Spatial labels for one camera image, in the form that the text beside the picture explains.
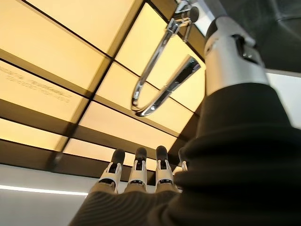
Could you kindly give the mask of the right robot hand black glove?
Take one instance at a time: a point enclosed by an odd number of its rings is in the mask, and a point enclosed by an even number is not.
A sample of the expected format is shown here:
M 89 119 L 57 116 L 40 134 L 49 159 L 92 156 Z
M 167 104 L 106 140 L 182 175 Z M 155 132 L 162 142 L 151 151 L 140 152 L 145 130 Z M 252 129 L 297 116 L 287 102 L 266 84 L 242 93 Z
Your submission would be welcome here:
M 159 146 L 156 191 L 147 193 L 139 148 L 119 194 L 125 152 L 117 149 L 72 226 L 300 225 L 301 131 L 270 86 L 255 40 L 220 16 L 207 30 L 205 64 L 206 97 L 182 171 L 172 173 Z

